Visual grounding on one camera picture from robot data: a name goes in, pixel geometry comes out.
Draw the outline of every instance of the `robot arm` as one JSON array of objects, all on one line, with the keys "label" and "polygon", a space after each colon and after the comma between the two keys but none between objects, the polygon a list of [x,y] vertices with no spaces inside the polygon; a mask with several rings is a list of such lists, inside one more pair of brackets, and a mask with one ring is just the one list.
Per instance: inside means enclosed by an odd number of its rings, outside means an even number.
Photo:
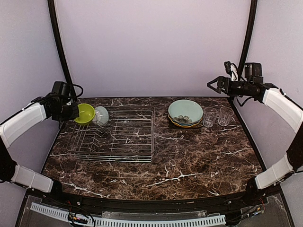
[{"label": "robot arm", "polygon": [[18,165],[10,157],[7,149],[27,130],[52,117],[62,122],[79,116],[77,104],[71,102],[71,86],[55,82],[52,92],[46,97],[38,97],[18,113],[0,124],[0,180],[18,183],[28,188],[51,192],[54,181],[31,169]]},{"label": "robot arm", "polygon": [[[246,63],[245,78],[246,81],[236,81],[221,76],[209,82],[207,86],[218,93],[224,92],[229,96],[254,98],[255,101],[259,101],[275,111],[296,133],[295,139],[284,157],[268,170],[248,181],[242,199],[245,204],[252,205],[258,201],[266,189],[281,183],[303,165],[303,144],[300,142],[303,136],[303,110],[275,85],[263,83],[260,63]],[[217,87],[212,86],[215,82],[217,82]]]}]

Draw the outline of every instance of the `brown marble surface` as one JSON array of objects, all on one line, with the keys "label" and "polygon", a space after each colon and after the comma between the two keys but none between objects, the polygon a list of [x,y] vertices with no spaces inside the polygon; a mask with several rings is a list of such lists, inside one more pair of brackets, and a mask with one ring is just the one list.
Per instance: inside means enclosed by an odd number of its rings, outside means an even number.
[{"label": "brown marble surface", "polygon": [[[57,138],[43,174],[59,180],[65,192],[122,200],[180,200],[245,190],[262,172],[240,122],[184,130],[172,127],[168,106],[181,97],[85,98],[93,106],[153,106],[155,151],[151,163],[77,160],[67,150],[70,121]],[[226,98],[186,98],[203,108],[229,106]]]}]

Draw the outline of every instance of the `flower design on plate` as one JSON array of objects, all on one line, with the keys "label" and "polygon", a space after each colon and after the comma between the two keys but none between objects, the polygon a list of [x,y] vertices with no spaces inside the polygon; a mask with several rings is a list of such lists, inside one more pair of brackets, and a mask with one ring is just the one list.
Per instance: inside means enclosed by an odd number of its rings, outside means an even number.
[{"label": "flower design on plate", "polygon": [[193,122],[188,116],[179,115],[179,117],[174,117],[174,120],[180,123],[191,123]]}]

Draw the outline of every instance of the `wire rack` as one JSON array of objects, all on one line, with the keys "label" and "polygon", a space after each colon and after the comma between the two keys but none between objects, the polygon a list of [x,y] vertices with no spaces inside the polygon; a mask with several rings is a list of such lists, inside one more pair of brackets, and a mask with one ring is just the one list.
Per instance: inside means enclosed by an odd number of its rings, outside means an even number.
[{"label": "wire rack", "polygon": [[67,150],[77,159],[151,162],[154,151],[153,107],[106,107],[105,126],[75,124]]}]

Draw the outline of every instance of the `drinking glass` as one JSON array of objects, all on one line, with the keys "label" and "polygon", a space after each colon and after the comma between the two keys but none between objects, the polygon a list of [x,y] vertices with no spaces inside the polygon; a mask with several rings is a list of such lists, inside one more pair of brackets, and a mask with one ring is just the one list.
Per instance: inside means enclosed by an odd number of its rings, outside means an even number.
[{"label": "drinking glass", "polygon": [[227,126],[232,116],[233,116],[233,110],[231,108],[222,107],[220,109],[219,118],[218,118],[219,125]]},{"label": "drinking glass", "polygon": [[210,128],[214,125],[215,120],[217,119],[218,111],[211,107],[206,107],[203,111],[203,120],[202,123],[205,127]]}]

